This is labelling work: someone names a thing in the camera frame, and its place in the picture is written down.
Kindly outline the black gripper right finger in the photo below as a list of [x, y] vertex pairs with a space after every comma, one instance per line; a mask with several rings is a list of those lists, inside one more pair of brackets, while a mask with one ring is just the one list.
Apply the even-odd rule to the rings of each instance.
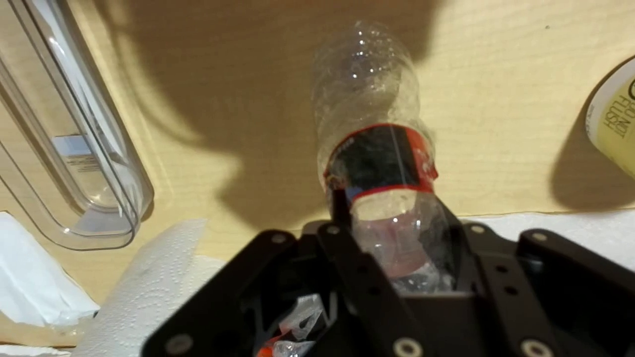
[[632, 269], [546, 228], [443, 224], [455, 293], [435, 301], [435, 357], [635, 357]]

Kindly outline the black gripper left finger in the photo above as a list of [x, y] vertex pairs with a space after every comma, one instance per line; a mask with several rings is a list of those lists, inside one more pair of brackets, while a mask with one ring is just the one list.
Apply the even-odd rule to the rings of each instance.
[[147, 337], [141, 357], [257, 357], [304, 295], [328, 307], [310, 357], [425, 357], [407, 303], [334, 222], [261, 232]]

